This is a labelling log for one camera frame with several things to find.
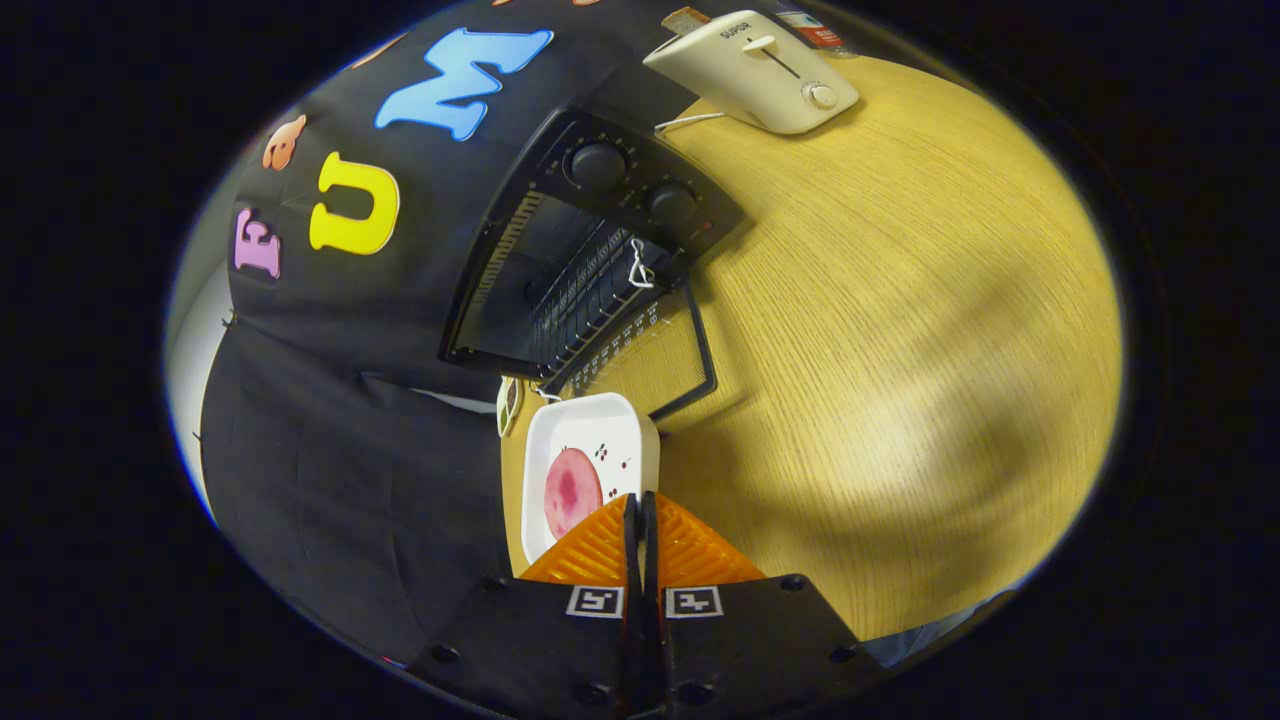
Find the wooden table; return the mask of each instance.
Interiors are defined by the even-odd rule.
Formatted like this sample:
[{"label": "wooden table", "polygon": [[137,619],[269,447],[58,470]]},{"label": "wooden table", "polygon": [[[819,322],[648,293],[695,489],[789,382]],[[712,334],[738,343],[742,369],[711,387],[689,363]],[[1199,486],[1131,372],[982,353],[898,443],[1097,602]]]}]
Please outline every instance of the wooden table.
[{"label": "wooden table", "polygon": [[[754,223],[696,269],[719,387],[659,423],[660,488],[869,639],[1046,557],[1107,452],[1123,343],[1098,233],[1025,132],[933,76],[833,64],[863,100],[813,132],[667,133]],[[517,574],[541,405],[502,443]]]}]

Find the oven knob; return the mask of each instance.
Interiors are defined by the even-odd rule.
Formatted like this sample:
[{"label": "oven knob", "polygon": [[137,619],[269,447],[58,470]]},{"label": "oven knob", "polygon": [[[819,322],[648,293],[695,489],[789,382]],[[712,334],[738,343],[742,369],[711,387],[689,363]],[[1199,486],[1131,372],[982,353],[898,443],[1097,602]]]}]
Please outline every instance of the oven knob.
[{"label": "oven knob", "polygon": [[694,217],[698,200],[682,184],[659,186],[649,197],[649,214],[664,225],[678,225]]},{"label": "oven knob", "polygon": [[573,181],[582,187],[607,191],[622,182],[627,174],[627,160],[613,145],[595,142],[575,152],[570,168]]}]

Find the black fabric backdrop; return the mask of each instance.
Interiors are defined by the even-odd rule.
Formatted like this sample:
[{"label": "black fabric backdrop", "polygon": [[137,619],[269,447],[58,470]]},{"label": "black fabric backdrop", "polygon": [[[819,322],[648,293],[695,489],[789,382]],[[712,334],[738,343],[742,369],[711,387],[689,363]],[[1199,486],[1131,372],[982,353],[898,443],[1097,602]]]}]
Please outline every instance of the black fabric backdrop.
[{"label": "black fabric backdrop", "polygon": [[[472,3],[431,15],[264,128],[225,181],[237,184],[233,206],[214,209],[196,229],[227,238],[236,305],[201,418],[218,527],[268,584],[370,657],[411,661],[468,587],[509,574],[493,418],[408,388],[494,398],[498,378],[436,360],[471,238],[557,106],[590,97],[645,128],[694,101],[640,63],[669,35],[659,22],[678,6]],[[410,122],[375,128],[389,94],[436,74],[422,55],[458,27],[556,37],[529,65],[499,76],[503,88],[481,97],[489,110],[468,140]],[[275,127],[303,113],[289,164],[264,169]],[[385,168],[399,186],[394,233],[376,254],[310,247],[316,202],[369,214],[365,193],[319,192],[334,150]],[[234,268],[242,208],[280,238],[278,278]]]}]

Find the blue letter m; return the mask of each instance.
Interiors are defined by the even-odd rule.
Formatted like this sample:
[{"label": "blue letter m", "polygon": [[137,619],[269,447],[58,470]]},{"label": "blue letter m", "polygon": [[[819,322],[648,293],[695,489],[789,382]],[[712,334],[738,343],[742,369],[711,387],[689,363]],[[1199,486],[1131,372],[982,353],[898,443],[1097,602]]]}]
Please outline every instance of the blue letter m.
[{"label": "blue letter m", "polygon": [[374,127],[384,128],[396,120],[439,126],[449,128],[453,140],[462,142],[480,127],[489,108],[484,102],[458,108],[445,105],[444,101],[502,90],[502,83],[477,68],[476,63],[497,65],[503,74],[511,74],[527,65],[534,55],[547,47],[552,37],[549,29],[512,35],[458,28],[445,35],[424,56],[431,67],[440,70],[440,77],[388,95],[378,109]]}]

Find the black toaster oven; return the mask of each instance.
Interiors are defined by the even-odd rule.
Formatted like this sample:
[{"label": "black toaster oven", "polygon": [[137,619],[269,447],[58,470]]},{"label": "black toaster oven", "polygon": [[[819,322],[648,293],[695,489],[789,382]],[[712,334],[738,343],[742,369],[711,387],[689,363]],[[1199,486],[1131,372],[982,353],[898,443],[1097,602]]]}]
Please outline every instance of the black toaster oven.
[{"label": "black toaster oven", "polygon": [[556,393],[742,209],[673,149],[572,104],[525,146],[472,240],[440,359]]}]

